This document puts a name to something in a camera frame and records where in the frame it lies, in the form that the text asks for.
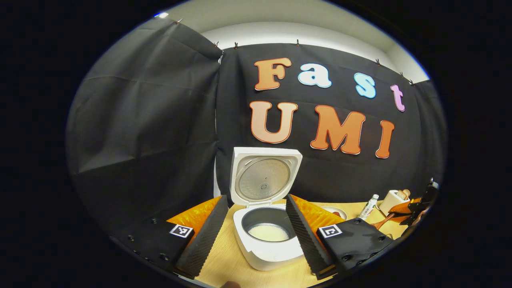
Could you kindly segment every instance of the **pink letter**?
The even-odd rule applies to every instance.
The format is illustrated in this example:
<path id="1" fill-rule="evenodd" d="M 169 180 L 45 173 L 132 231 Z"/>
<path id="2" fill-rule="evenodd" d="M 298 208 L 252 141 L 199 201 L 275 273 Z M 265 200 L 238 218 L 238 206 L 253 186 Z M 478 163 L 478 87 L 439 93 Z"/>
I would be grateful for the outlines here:
<path id="1" fill-rule="evenodd" d="M 400 88 L 398 87 L 398 85 L 391 86 L 391 90 L 393 91 L 393 94 L 395 94 L 396 108 L 398 108 L 398 110 L 400 112 L 405 111 L 406 107 L 402 104 L 402 98 L 401 98 L 401 97 L 403 97 L 403 94 L 400 91 Z"/>

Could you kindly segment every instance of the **open lid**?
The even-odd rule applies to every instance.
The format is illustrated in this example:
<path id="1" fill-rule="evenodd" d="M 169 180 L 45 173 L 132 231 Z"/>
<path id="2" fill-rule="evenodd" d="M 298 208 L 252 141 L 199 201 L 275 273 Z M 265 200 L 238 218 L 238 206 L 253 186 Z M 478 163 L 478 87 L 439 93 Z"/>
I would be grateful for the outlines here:
<path id="1" fill-rule="evenodd" d="M 234 147 L 231 200 L 239 205 L 270 204 L 290 191 L 302 154 L 295 149 Z"/>

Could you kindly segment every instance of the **bottle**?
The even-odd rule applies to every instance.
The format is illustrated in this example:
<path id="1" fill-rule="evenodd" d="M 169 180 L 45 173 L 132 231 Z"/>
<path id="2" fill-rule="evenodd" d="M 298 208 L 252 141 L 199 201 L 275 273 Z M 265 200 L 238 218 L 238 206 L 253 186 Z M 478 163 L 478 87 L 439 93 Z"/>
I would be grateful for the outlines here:
<path id="1" fill-rule="evenodd" d="M 375 205 L 377 204 L 377 199 L 379 198 L 379 195 L 373 194 L 372 199 L 366 203 L 365 207 L 362 209 L 361 213 L 359 214 L 359 218 L 366 220 L 366 218 L 370 215 L 373 208 L 375 208 Z"/>

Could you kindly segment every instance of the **black fabric backdrop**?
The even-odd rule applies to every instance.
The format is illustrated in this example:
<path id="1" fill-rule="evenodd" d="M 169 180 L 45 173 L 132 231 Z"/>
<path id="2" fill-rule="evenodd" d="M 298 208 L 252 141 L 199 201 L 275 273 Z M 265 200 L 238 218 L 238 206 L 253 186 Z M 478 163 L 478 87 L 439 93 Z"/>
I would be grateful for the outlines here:
<path id="1" fill-rule="evenodd" d="M 221 54 L 157 17 L 84 78 L 69 114 L 67 159 L 80 198 L 110 235 L 211 199 Z"/>
<path id="2" fill-rule="evenodd" d="M 285 68 L 277 89 L 256 91 L 256 61 L 286 57 L 292 65 Z M 299 82 L 300 66 L 320 64 L 329 71 L 332 85 L 328 88 L 307 86 Z M 356 92 L 355 73 L 375 80 L 373 99 Z M 400 112 L 390 86 L 398 85 L 406 109 Z M 280 102 L 293 102 L 289 138 L 278 144 L 261 142 L 251 133 L 249 103 L 268 101 L 267 130 L 277 132 L 281 121 Z M 365 115 L 359 155 L 345 154 L 310 147 L 315 140 L 317 105 L 333 106 L 341 123 L 351 111 Z M 222 194 L 229 195 L 229 175 L 233 147 L 274 147 L 297 149 L 303 155 L 290 193 L 310 201 L 367 201 L 372 194 L 383 199 L 388 190 L 409 189 L 412 196 L 421 196 L 431 177 L 442 183 L 447 150 L 447 131 L 439 98 L 431 81 L 412 87 L 400 74 L 389 68 L 350 53 L 310 45 L 263 44 L 224 50 L 217 90 L 217 181 Z M 395 125 L 390 143 L 390 156 L 375 156 L 379 148 L 381 120 Z"/>

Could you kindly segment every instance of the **white plate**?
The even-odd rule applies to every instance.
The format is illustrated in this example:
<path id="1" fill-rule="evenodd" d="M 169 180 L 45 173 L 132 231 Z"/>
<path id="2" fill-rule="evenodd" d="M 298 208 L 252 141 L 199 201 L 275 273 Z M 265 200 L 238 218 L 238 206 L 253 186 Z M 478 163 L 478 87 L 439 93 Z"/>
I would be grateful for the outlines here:
<path id="1" fill-rule="evenodd" d="M 338 212 L 339 215 L 343 218 L 343 220 L 347 220 L 347 213 L 345 213 L 345 211 L 341 210 L 340 208 L 336 208 L 333 206 L 323 206 L 322 209 L 325 209 L 331 213 Z"/>

